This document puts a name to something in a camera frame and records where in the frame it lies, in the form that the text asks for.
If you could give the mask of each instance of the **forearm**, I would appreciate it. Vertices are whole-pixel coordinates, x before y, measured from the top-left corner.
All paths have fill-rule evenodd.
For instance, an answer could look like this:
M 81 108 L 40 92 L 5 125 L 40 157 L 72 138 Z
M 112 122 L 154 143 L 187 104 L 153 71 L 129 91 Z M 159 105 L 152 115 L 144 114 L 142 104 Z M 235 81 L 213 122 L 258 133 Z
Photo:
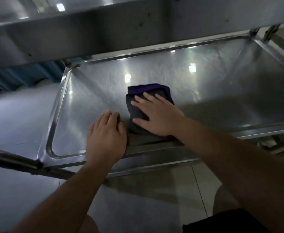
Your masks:
M 110 168 L 108 165 L 84 165 L 28 215 L 13 232 L 78 232 Z
M 185 118 L 175 137 L 196 152 L 241 206 L 270 229 L 284 225 L 284 159 Z

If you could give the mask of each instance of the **hand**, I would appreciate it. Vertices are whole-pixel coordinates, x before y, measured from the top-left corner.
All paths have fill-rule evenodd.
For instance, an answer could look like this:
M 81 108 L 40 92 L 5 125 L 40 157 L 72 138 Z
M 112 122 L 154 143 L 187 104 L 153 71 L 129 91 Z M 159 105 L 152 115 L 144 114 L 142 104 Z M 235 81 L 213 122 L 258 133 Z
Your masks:
M 122 122 L 118 124 L 118 131 L 116 129 L 118 116 L 118 112 L 112 114 L 108 110 L 89 129 L 86 164 L 109 165 L 112 168 L 123 157 L 127 135 Z
M 135 96 L 137 102 L 131 101 L 131 104 L 145 113 L 149 121 L 140 118 L 134 118 L 132 121 L 156 135 L 173 135 L 178 122 L 184 118 L 183 112 L 158 94 L 155 95 L 156 98 L 147 92 L 143 95 L 148 100 Z

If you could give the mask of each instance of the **right hand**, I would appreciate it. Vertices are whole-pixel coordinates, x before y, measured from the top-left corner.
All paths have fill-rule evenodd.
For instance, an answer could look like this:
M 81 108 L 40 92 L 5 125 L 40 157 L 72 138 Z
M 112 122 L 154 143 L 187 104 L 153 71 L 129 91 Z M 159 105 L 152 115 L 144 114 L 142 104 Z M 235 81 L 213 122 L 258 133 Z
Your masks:
M 183 112 L 158 94 L 153 97 L 144 92 L 143 95 L 148 100 L 135 96 L 137 102 L 131 101 L 131 104 L 145 113 L 149 121 L 140 118 L 134 118 L 132 121 L 156 135 L 174 135 L 175 127 L 184 118 Z

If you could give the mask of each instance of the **stainless steel shelf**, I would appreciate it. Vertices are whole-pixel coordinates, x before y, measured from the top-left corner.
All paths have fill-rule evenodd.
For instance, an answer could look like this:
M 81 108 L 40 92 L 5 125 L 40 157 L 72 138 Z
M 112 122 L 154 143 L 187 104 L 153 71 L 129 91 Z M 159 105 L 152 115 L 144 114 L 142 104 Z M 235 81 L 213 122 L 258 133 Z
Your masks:
M 45 167 L 84 163 L 91 125 L 107 109 L 127 124 L 127 87 L 149 83 L 169 86 L 188 117 L 214 129 L 242 139 L 284 133 L 284 57 L 258 37 L 235 35 L 67 68 L 38 158 Z M 178 141 L 134 134 L 129 140 L 111 175 L 197 160 Z

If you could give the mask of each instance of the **left hand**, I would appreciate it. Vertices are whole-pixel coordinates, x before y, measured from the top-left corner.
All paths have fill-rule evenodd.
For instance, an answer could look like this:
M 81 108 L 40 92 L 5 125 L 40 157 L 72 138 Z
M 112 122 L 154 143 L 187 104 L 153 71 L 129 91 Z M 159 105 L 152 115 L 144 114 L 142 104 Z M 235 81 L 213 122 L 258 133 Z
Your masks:
M 117 127 L 119 113 L 106 111 L 88 131 L 86 164 L 109 165 L 119 161 L 126 150 L 127 135 L 122 122 Z

